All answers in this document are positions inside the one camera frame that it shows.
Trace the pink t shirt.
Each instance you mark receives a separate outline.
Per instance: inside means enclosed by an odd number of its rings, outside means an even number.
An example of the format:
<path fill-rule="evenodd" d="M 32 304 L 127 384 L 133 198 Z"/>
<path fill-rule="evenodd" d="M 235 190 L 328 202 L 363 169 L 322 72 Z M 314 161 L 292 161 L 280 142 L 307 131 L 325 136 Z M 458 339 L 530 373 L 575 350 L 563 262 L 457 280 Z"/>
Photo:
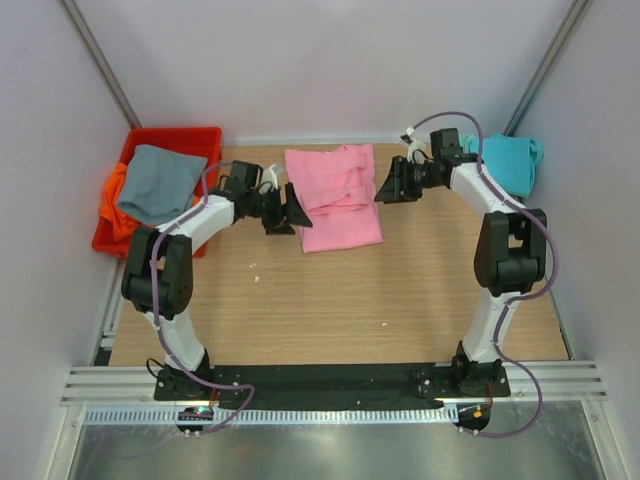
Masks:
<path fill-rule="evenodd" d="M 373 146 L 342 145 L 331 152 L 284 152 L 288 179 L 309 219 L 299 235 L 305 253 L 380 244 L 383 235 L 374 201 Z"/>

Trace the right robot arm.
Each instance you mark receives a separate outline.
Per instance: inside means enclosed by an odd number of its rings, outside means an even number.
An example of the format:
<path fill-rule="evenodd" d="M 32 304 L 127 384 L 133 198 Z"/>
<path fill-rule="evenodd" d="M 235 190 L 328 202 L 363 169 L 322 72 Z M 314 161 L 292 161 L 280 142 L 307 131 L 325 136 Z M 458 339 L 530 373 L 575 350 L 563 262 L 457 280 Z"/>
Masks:
<path fill-rule="evenodd" d="M 432 132 L 429 145 L 411 131 L 402 140 L 408 151 L 393 158 L 376 201 L 415 202 L 426 189 L 446 187 L 481 220 L 473 271 L 482 295 L 450 365 L 428 372 L 422 393 L 426 397 L 505 395 L 502 344 L 523 297 L 545 275 L 546 214 L 526 209 L 500 187 L 477 154 L 464 152 L 457 129 Z"/>

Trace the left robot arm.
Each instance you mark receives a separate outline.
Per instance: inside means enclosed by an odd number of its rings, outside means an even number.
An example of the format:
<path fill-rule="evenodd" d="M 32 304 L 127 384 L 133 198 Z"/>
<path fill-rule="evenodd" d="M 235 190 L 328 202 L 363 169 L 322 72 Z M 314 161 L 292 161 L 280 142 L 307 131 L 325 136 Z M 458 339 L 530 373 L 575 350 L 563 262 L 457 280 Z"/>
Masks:
<path fill-rule="evenodd" d="M 312 227 L 294 186 L 280 185 L 279 168 L 234 160 L 216 185 L 202 185 L 197 203 L 176 219 L 135 230 L 121 293 L 155 330 L 165 361 L 156 385 L 192 400 L 215 389 L 206 348 L 188 308 L 194 289 L 193 256 L 212 237 L 244 218 L 260 220 L 268 235 Z"/>

